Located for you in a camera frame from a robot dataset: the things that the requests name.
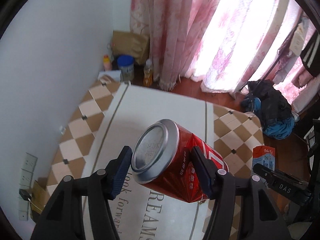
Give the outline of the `hanging clothes rack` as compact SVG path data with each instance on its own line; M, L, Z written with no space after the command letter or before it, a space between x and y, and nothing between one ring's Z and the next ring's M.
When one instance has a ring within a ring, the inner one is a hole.
M314 44L319 45L316 28L308 17L303 16L278 50L282 55L272 82L296 113L301 112L319 91L319 78L310 71Z

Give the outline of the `pink floral curtain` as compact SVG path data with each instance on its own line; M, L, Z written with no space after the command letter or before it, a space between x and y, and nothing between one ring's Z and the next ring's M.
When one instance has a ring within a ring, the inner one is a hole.
M130 29L150 37L153 78L182 77L204 92L241 91L270 71L291 34L309 20L295 0L132 0Z

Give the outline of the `black plug adapter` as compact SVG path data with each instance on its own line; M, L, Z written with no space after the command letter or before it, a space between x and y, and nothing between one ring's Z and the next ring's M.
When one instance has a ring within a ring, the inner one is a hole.
M24 189L19 189L19 195L23 200L31 201L31 195L29 194L28 191L26 191Z

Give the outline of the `blue lid white can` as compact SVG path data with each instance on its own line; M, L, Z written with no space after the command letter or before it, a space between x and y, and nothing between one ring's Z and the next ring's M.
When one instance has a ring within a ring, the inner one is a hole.
M117 65L121 70L124 81L132 81L134 79L134 62L135 59L130 55L121 55L117 59Z

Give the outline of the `red crushed soda can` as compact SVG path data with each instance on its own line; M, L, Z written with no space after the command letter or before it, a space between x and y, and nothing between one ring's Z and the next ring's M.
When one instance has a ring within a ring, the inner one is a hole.
M184 202L207 199L191 162L195 146L218 169L229 170L222 156L202 139L176 122L162 119L148 127L136 143L131 159L135 181Z

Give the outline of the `orange drink bottle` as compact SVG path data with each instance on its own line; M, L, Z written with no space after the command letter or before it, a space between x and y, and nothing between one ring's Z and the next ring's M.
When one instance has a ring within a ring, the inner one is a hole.
M145 87L150 87L153 83L153 66L152 66L152 60L147 59L145 66L144 66L144 79L143 79L143 85Z

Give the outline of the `blue white flat carton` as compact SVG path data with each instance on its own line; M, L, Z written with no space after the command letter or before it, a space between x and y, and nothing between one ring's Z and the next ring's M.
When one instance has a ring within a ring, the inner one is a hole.
M261 164L274 171L276 167L276 150L270 146L256 146L253 148L251 175L255 175L253 171L255 164Z

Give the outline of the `checkered bed cover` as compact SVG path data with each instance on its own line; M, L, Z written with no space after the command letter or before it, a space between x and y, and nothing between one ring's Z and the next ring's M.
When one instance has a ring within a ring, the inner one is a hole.
M201 192L191 148L248 178L264 143L259 119L139 86L107 89L91 88L70 123L32 239L202 239L214 202Z

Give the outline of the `dark clothes pile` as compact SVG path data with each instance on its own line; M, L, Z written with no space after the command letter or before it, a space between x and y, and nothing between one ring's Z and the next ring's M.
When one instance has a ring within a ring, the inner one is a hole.
M241 102L246 112L254 113L262 126L263 133L273 139L287 138L295 125L292 107L273 87L270 80L249 81L248 94Z

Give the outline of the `white wall socket strip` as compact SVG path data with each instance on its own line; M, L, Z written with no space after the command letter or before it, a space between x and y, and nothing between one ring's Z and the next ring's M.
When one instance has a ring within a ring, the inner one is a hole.
M25 154L21 169L20 189L28 191L31 189L33 172L35 170L37 157L30 153ZM20 221L27 221L29 217L29 200L24 200L21 196L18 197L18 218Z

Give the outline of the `brown paper bag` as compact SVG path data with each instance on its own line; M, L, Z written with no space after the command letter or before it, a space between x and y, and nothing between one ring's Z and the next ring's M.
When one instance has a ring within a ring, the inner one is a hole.
M149 58L150 37L145 34L114 30L111 47L114 56L130 55L138 65L143 65Z

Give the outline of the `pink small bottle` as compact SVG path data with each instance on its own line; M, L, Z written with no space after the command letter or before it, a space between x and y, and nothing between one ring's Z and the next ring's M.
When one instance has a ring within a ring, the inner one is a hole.
M103 56L103 65L105 71L111 71L112 70L112 62L108 55Z

